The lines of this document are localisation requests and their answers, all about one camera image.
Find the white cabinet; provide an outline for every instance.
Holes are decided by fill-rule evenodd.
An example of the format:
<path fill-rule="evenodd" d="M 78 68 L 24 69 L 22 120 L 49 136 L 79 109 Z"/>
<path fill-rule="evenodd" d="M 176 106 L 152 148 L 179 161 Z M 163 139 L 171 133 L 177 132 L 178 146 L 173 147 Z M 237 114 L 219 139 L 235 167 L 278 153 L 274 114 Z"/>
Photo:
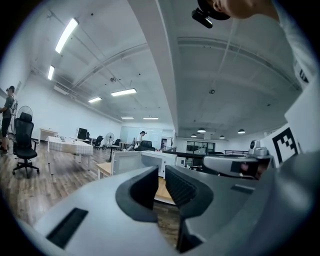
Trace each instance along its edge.
<path fill-rule="evenodd" d="M 177 156 L 154 151 L 112 152 L 111 175 L 158 166 L 158 176 L 165 178 L 166 166 L 174 166 Z"/>

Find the camera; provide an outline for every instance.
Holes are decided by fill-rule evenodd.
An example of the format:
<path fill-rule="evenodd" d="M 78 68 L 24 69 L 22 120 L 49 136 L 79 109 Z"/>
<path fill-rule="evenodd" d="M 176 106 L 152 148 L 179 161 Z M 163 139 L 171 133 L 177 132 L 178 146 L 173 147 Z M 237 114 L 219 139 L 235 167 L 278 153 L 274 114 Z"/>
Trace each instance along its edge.
<path fill-rule="evenodd" d="M 210 18 L 206 16 L 205 13 L 199 8 L 192 11 L 192 18 L 208 29 L 211 29 L 213 27 Z"/>

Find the office room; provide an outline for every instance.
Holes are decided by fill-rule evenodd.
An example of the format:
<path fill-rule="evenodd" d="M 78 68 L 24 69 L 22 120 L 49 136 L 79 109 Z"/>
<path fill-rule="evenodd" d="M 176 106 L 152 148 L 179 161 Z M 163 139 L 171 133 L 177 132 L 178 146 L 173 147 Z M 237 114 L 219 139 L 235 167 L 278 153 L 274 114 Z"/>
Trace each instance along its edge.
<path fill-rule="evenodd" d="M 15 14 L 0 191 L 30 252 L 248 254 L 266 226 L 298 233 L 300 218 L 273 227 L 316 203 L 318 60 L 280 3 L 233 1 L 38 0 Z M 277 201 L 306 188 L 308 205 Z"/>

